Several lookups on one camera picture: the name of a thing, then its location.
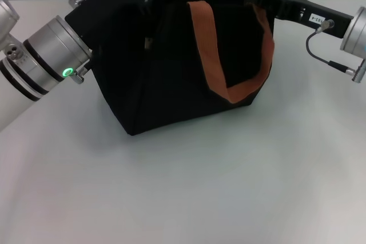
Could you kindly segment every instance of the connector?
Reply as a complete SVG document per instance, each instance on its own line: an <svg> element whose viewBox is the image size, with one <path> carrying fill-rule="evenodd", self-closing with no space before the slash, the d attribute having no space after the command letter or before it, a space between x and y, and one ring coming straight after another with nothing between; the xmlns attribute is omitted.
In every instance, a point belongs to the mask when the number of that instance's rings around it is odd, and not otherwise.
<svg viewBox="0 0 366 244"><path fill-rule="evenodd" d="M356 83L361 83L366 73L366 59L364 59L361 63L361 66L357 69L356 74L352 81Z"/></svg>
<svg viewBox="0 0 366 244"><path fill-rule="evenodd" d="M341 71L342 73L348 74L350 76L354 76L356 73L354 69L347 67L345 65L339 64L334 61L329 61L328 65L330 65L330 67L332 67L338 71Z"/></svg>
<svg viewBox="0 0 366 244"><path fill-rule="evenodd" d="M333 28L335 25L334 21L329 19L329 20L326 20L326 21L323 21L320 25L320 27L316 30L316 33L317 34L320 34L322 33L323 31L325 30L328 30L328 29L331 29Z"/></svg>

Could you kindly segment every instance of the cable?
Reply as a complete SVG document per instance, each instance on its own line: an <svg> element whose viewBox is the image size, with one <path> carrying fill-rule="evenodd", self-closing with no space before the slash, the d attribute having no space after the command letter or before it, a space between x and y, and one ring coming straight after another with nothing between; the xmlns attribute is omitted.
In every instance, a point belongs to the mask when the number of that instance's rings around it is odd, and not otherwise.
<svg viewBox="0 0 366 244"><path fill-rule="evenodd" d="M326 27L324 29L321 29L319 28L317 31L315 31L315 33L311 34L308 39L307 39L307 51L309 53L309 55L311 55L313 58L321 61L322 63L325 63L327 65L329 65L330 67L338 70L338 71L341 71L342 73L345 73L345 74L348 74L348 75L351 75L351 76L354 76L355 75L355 70L345 66L345 65L342 65L342 64L339 64L337 62L334 62L334 61L326 61L320 57L317 57L316 55L314 55L311 51L310 51L310 48L309 48L309 41L310 39L312 39L315 35L317 35L318 33L321 33L322 31L328 29L329 27Z"/></svg>
<svg viewBox="0 0 366 244"><path fill-rule="evenodd" d="M310 51L310 48L309 48L309 41L310 41L310 39L312 39L315 35L317 35L317 33L315 32L315 33L313 33L313 34L311 34L309 37L308 37L308 39L307 39L307 51L308 51L308 53L309 53L309 55L311 55L313 58L315 58L315 59L317 59L317 60L319 60L319 61L322 61L323 63L325 63L325 64L329 64L329 62L328 61L326 61L326 60L324 60L324 59L322 59L322 58L320 58L320 57L317 57L316 55L314 55L311 51Z"/></svg>

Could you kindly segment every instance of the label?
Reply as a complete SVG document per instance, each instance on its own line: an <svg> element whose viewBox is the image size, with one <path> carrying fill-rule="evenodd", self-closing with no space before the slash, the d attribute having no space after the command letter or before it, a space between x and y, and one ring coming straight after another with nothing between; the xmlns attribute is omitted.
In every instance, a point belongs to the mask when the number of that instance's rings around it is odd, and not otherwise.
<svg viewBox="0 0 366 244"><path fill-rule="evenodd" d="M317 24L321 24L323 21L325 21L325 17L321 17L319 15L316 14L311 14L309 21L317 23Z"/></svg>

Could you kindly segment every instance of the green led light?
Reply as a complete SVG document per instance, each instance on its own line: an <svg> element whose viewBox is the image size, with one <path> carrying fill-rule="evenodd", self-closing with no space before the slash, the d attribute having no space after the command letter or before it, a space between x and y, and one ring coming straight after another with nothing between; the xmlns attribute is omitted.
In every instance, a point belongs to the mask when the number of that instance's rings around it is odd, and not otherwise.
<svg viewBox="0 0 366 244"><path fill-rule="evenodd" d="M73 68L67 68L67 69L65 69L65 70L63 71L62 75L63 75L63 77L68 77L70 74L72 74L72 73L73 73L73 71L74 71L74 69L73 69Z"/></svg>

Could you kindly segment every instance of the black band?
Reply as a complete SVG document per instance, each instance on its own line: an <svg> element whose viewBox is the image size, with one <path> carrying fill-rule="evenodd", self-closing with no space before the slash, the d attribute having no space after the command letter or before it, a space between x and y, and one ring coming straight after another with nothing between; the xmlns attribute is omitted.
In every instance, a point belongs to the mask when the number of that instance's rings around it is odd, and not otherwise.
<svg viewBox="0 0 366 244"><path fill-rule="evenodd" d="M22 85L20 85L13 76L11 76L11 74L8 72L8 70L5 68L4 63L1 61L0 62L0 71L2 72L2 74L4 75L4 77L10 82L10 84L12 84L18 91L20 91L24 96L28 97L30 100L32 101L38 101L40 100L40 98L35 97L34 95L32 95L30 92L28 92L26 89L24 89L22 87Z"/></svg>
<svg viewBox="0 0 366 244"><path fill-rule="evenodd" d="M23 43L24 47L27 49L27 51L31 54L31 56L38 62L39 65L42 66L42 68L45 69L45 71L51 75L54 79L56 79L58 82L61 82L64 80L63 77L60 77L47 63L43 60L41 56L37 53L37 51L33 48L33 46L29 43L28 39L24 41Z"/></svg>
<svg viewBox="0 0 366 244"><path fill-rule="evenodd" d="M10 59L7 59L10 66L13 67L14 71L16 71L19 76L28 83L28 85L33 88L33 90L37 91L38 93L42 95L46 95L48 91L46 91L44 88L40 87L37 83L35 83L26 73L24 73L13 61Z"/></svg>

